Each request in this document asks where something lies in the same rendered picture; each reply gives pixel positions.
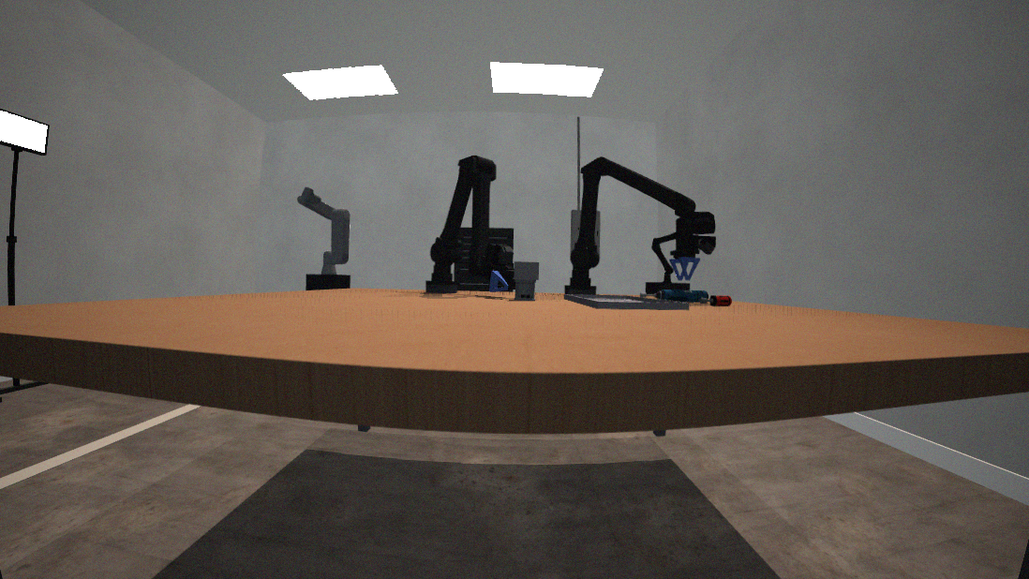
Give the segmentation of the dark blue electric nut driver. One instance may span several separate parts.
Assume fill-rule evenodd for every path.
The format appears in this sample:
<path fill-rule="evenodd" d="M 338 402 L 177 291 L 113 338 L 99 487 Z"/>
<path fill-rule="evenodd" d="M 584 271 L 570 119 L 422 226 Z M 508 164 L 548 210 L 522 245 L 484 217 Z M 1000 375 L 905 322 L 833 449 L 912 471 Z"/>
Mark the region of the dark blue electric nut driver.
<path fill-rule="evenodd" d="M 640 297 L 653 296 L 653 294 L 640 293 Z M 709 294 L 704 290 L 662 290 L 654 293 L 654 297 L 663 301 L 677 301 L 699 303 L 700 298 L 709 299 Z"/>

